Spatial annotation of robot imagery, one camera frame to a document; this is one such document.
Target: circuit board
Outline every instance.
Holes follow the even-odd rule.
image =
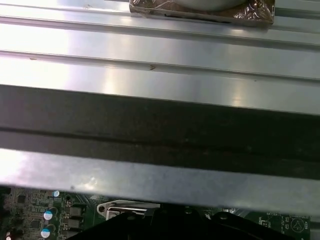
[[[0,212],[5,216],[0,219],[0,239],[14,231],[23,240],[65,240],[104,222],[96,207],[110,201],[97,195],[14,187],[2,188],[0,194]]]
[[[100,195],[58,190],[0,187],[0,240],[14,232],[21,240],[66,240],[104,222],[97,213],[99,204],[113,201]],[[296,240],[310,240],[310,217],[253,212],[234,208],[197,207],[207,215],[230,212]]]

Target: capacitor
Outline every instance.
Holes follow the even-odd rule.
[[[9,232],[6,233],[5,235],[5,240],[16,240],[16,239],[19,239],[23,236],[24,232],[19,229],[13,229]]]
[[[56,226],[53,224],[47,225],[44,229],[41,231],[41,237],[44,239],[47,239],[50,237],[50,234],[53,234],[56,231]]]
[[[44,212],[43,218],[45,220],[51,220],[58,213],[58,209],[56,207],[50,207],[47,211]]]
[[[55,198],[59,197],[59,195],[60,195],[60,192],[58,190],[52,193],[52,196],[54,196]]]

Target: black plastic part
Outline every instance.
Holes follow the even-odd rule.
[[[26,202],[26,196],[25,195],[19,195],[17,199],[18,204],[24,204]]]
[[[294,240],[290,236],[230,213],[218,213],[213,219],[207,219],[195,209],[184,207],[177,207],[176,209],[159,208],[150,217],[142,217],[134,213],[122,213],[68,239]]]
[[[30,228],[32,229],[39,229],[40,228],[40,220],[33,220],[30,223]]]
[[[0,148],[320,179],[320,116],[17,86]]]
[[[80,232],[83,231],[83,229],[82,228],[76,228],[76,227],[70,227],[69,231],[70,232],[75,232],[75,233],[80,233]]]
[[[82,224],[83,221],[84,221],[84,217],[83,217],[83,216],[70,216],[69,219],[79,220],[79,221],[80,221],[80,224]]]
[[[7,218],[11,215],[11,212],[7,209],[4,209],[3,206],[0,206],[0,220]]]
[[[2,187],[0,188],[0,194],[9,195],[10,193],[11,193],[11,187],[2,186]]]

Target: aluminum surface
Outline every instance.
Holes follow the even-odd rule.
[[[0,149],[0,184],[320,215],[320,182]]]
[[[117,1],[0,6],[1,84],[320,114],[318,1],[278,0],[268,30],[146,18]]]
[[[267,30],[131,16],[126,2],[0,0],[0,84],[320,114],[320,2],[275,12]],[[315,180],[0,154],[1,185],[320,214]]]

